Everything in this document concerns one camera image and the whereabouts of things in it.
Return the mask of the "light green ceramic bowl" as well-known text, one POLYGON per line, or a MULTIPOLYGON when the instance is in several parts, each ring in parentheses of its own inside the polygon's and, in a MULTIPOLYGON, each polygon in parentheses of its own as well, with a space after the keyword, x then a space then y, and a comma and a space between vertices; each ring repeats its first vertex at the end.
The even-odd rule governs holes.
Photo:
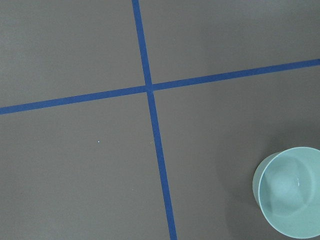
POLYGON ((296 239, 320 235, 320 151, 293 147, 273 153, 256 168, 252 192, 266 221, 296 239))

